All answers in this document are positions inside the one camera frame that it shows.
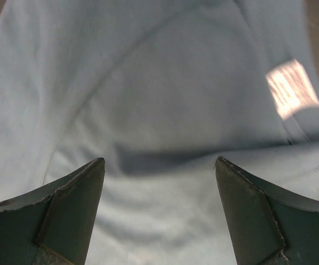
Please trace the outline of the grey-blue t shirt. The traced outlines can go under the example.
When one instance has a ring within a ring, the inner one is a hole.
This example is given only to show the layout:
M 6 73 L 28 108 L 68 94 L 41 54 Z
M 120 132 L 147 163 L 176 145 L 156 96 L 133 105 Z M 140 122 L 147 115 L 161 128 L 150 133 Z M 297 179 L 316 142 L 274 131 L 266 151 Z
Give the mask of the grey-blue t shirt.
M 234 264 L 226 157 L 319 200 L 303 1 L 6 1 L 0 202 L 102 157 L 87 264 Z

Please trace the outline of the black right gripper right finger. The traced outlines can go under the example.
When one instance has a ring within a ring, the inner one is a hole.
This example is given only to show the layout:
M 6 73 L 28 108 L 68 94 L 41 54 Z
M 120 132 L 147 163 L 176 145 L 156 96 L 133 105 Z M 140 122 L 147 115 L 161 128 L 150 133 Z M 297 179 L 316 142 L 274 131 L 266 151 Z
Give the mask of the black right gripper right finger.
M 216 181 L 237 264 L 319 264 L 319 201 L 219 157 Z

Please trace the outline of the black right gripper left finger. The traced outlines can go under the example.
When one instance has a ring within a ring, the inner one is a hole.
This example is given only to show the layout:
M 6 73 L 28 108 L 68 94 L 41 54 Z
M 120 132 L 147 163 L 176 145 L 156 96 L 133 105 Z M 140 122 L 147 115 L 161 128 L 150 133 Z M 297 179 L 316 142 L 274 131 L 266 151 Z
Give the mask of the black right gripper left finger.
M 97 158 L 0 202 L 0 264 L 84 264 L 104 175 L 105 161 Z

